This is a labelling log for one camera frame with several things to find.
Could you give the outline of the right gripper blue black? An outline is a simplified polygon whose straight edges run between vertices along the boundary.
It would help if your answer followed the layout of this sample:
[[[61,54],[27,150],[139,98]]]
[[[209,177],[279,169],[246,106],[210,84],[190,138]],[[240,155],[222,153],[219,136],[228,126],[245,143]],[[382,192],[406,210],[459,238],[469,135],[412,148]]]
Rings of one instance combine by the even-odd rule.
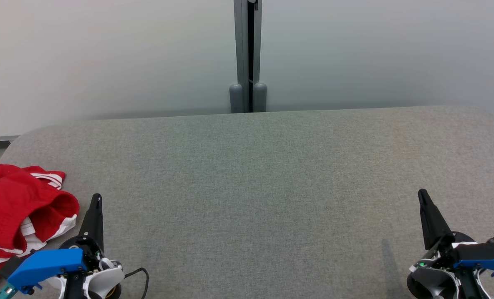
[[[460,261],[456,259],[457,255],[453,250],[455,243],[475,241],[464,233],[451,231],[427,190],[418,191],[418,202],[424,246],[428,251],[414,263],[413,271],[432,269],[454,274],[457,270],[467,270],[478,276],[481,272],[489,270],[491,276],[494,277],[494,260]]]

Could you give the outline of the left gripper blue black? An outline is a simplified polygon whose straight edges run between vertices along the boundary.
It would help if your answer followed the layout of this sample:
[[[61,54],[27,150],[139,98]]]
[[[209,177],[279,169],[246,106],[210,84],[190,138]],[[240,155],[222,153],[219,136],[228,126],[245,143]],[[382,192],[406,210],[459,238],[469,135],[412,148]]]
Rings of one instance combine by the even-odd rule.
[[[30,254],[7,279],[21,293],[32,293],[34,287],[51,277],[84,277],[99,269],[103,257],[102,195],[95,193],[85,213],[79,235],[63,242],[58,249]]]

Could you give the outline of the red shorts white trim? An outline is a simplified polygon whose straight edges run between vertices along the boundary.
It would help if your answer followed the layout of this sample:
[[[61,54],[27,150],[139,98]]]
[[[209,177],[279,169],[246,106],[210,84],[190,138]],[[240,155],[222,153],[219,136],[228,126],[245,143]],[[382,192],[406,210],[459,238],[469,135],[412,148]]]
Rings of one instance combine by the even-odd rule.
[[[76,224],[80,205],[62,189],[65,173],[0,164],[0,257],[24,254]]]

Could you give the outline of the grey partition post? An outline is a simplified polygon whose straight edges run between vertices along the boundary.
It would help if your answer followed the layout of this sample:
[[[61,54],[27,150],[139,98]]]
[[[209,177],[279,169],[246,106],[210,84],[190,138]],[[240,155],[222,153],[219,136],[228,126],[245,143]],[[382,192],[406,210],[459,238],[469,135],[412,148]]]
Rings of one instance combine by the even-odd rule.
[[[253,12],[253,112],[262,113],[267,108],[267,86],[260,81],[262,43],[262,0],[255,0]]]
[[[229,87],[232,113],[249,112],[248,0],[233,0],[237,83]]]

